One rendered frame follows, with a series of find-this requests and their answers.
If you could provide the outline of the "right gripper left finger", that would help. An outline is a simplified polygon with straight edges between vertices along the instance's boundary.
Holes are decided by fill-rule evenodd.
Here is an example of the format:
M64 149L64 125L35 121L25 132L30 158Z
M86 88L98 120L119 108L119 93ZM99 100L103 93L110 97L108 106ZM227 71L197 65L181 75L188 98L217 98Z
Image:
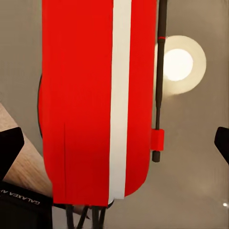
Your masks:
M0 132L0 183L24 146L20 127Z

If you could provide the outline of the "radio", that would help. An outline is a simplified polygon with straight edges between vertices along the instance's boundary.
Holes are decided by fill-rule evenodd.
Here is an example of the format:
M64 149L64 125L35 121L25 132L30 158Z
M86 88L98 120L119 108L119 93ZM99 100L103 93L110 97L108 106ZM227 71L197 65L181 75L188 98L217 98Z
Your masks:
M53 203L84 205L103 229L114 198L144 183L160 161L167 0L159 0L156 128L152 128L157 0L42 0L42 75L37 100Z

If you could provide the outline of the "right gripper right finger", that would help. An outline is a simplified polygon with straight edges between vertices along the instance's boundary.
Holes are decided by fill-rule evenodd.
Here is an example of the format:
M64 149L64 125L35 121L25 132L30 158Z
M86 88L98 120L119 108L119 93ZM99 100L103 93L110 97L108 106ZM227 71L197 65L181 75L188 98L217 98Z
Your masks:
M214 143L229 164L229 129L219 127L216 132Z

